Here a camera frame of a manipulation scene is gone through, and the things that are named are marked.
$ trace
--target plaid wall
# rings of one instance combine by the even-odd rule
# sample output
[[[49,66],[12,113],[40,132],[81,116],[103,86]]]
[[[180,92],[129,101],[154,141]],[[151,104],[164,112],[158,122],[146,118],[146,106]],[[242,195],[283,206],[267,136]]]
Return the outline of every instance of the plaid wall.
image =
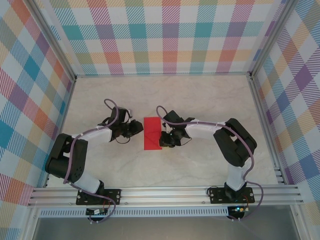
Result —
[[[277,24],[277,21],[278,21],[280,15],[281,15],[285,5],[286,5],[286,2],[287,2],[287,0],[281,0],[281,3],[279,5],[278,9],[276,10],[275,15],[273,16],[272,21],[271,21],[267,31],[265,32],[265,34],[263,36],[263,39],[262,39],[262,41],[261,41],[261,43],[259,45],[259,48],[258,48],[258,50],[256,51],[256,53],[254,55],[253,61],[252,61],[251,65],[250,65],[250,67],[249,67],[249,72],[252,72],[252,70],[253,70],[256,62],[257,62],[257,59],[258,59],[258,57],[259,57],[259,55],[260,55],[260,53],[262,51],[262,49],[265,47],[265,45],[266,45],[266,43],[267,43],[267,41],[269,39],[271,31],[274,29],[274,27]]]
[[[269,10],[280,1],[37,3],[75,72],[121,75],[247,72],[255,54],[253,46],[261,41],[257,36],[273,17]]]
[[[320,0],[300,0],[256,81],[291,184],[320,238]]]
[[[22,0],[0,0],[0,239],[21,232],[72,82]]]

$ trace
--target red cloth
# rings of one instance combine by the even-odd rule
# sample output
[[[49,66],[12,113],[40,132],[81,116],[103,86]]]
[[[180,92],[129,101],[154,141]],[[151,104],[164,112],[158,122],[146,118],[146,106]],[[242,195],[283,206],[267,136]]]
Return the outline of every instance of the red cloth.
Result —
[[[161,150],[159,139],[161,137],[161,120],[159,117],[144,118],[144,150]]]

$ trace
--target robotic arm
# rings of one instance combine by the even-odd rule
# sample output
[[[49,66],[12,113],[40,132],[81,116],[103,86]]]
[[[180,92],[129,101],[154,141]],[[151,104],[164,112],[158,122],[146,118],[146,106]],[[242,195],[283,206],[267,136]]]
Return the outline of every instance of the robotic arm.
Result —
[[[141,122],[131,120],[130,112],[127,109],[118,107],[118,111],[117,120],[109,128],[90,132],[76,140],[73,148],[71,171],[67,179],[69,183],[89,193],[104,194],[104,183],[85,171],[87,151],[100,144],[112,142],[119,136],[130,139],[144,129]],[[116,108],[114,107],[111,116],[103,120],[98,126],[106,126],[107,123],[111,123],[115,118]],[[47,173],[57,178],[64,179],[66,177],[71,144],[76,136],[77,134],[68,135],[65,133],[58,135],[45,164]]]
[[[224,184],[225,195],[231,201],[236,201],[245,191],[247,183],[244,180],[244,175],[251,166],[251,161],[248,161],[250,157],[249,153],[241,141],[239,139],[233,141],[231,137],[234,137],[234,135],[221,126],[196,124],[200,121],[192,117],[184,120],[173,110],[163,118],[170,123],[194,122],[195,124],[171,125],[163,123],[166,131],[161,132],[159,140],[161,147],[173,148],[175,146],[181,146],[181,140],[183,138],[215,139],[224,158],[229,163],[228,177]],[[256,141],[236,119],[231,118],[226,122],[220,122],[220,124],[231,128],[239,134],[249,146],[251,152],[254,153],[257,147]]]

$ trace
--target marble table surface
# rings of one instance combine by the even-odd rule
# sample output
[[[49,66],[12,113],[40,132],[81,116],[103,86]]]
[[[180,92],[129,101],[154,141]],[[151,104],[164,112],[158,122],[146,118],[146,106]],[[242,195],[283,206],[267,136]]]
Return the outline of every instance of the marble table surface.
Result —
[[[175,110],[186,119],[209,122],[236,118],[257,142],[255,166],[247,179],[277,184],[272,160],[244,75],[124,76],[80,78],[66,116],[63,133],[91,129],[111,111],[104,99],[132,110],[133,118],[156,116],[156,106]],[[87,152],[85,169],[109,187],[223,185],[228,163],[215,141],[192,139],[182,147],[144,150],[143,132],[128,144],[116,141]],[[48,187],[61,187],[50,177]]]

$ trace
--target black mounting plate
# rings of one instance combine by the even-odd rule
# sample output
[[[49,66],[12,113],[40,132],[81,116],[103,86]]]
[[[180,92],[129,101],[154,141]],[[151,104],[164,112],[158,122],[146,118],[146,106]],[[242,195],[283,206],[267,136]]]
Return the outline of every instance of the black mounting plate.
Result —
[[[246,204],[247,200],[242,195],[248,198],[249,204],[253,204],[255,202],[254,192],[251,187],[246,187],[242,195],[235,201],[231,201],[226,196],[224,187],[211,187],[208,189],[207,193],[210,197],[211,204]]]
[[[78,195],[80,196],[76,198],[75,204],[76,205],[103,205],[105,202],[105,199],[97,196],[91,196],[89,194],[84,193],[83,191],[78,191]],[[104,189],[103,196],[111,198],[115,201],[116,205],[120,204],[120,198],[121,198],[121,189]]]

